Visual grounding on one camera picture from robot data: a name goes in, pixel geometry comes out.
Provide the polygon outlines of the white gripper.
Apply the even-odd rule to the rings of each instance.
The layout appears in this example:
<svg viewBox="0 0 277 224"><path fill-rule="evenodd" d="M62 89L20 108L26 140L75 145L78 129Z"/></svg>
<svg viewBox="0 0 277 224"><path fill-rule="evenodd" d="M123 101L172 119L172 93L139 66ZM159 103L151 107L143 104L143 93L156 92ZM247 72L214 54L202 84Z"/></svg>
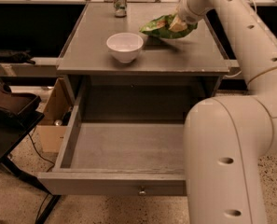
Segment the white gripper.
<svg viewBox="0 0 277 224"><path fill-rule="evenodd" d="M202 20L206 13L207 0L180 0L178 4L178 15L173 18L169 26L172 32L186 30L187 24L196 24Z"/></svg>

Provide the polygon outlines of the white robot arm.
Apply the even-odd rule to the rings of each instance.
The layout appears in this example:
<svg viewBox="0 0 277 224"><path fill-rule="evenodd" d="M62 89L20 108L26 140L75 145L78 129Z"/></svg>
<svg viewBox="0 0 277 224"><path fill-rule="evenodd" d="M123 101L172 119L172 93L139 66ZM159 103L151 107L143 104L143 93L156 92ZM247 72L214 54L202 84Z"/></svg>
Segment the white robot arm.
<svg viewBox="0 0 277 224"><path fill-rule="evenodd" d="M258 159L277 152L277 38L246 0L180 0L194 23L214 9L249 91L189 111L184 154L190 224L267 224Z"/></svg>

